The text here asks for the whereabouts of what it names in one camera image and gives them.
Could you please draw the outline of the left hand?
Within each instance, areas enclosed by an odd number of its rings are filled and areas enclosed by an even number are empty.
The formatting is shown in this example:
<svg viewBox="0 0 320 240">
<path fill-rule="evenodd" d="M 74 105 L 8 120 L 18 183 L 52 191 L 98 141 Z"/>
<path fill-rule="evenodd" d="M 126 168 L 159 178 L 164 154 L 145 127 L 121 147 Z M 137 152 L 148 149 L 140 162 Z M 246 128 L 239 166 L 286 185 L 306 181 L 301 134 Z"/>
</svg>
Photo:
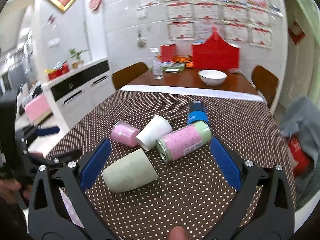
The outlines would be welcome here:
<svg viewBox="0 0 320 240">
<path fill-rule="evenodd" d="M 31 154 L 43 158 L 43 154 L 40 152 L 31 152 Z M 15 193 L 19 193 L 20 189 L 21 184 L 16 179 L 1 180 L 1 197 L 9 204 L 17 204 Z M 22 193 L 24 198 L 29 199 L 31 191 L 32 186 L 29 185 Z"/>
</svg>

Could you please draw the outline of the right hand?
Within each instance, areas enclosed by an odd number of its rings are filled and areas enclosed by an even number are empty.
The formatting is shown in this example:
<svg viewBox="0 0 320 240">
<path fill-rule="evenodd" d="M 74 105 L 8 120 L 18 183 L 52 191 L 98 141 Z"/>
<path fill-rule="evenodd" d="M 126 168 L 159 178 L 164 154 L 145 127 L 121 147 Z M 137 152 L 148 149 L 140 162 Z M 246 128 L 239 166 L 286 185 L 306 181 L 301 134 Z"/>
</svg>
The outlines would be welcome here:
<svg viewBox="0 0 320 240">
<path fill-rule="evenodd" d="M 189 240 L 189 236 L 183 227 L 176 226 L 170 230 L 168 240 Z"/>
</svg>

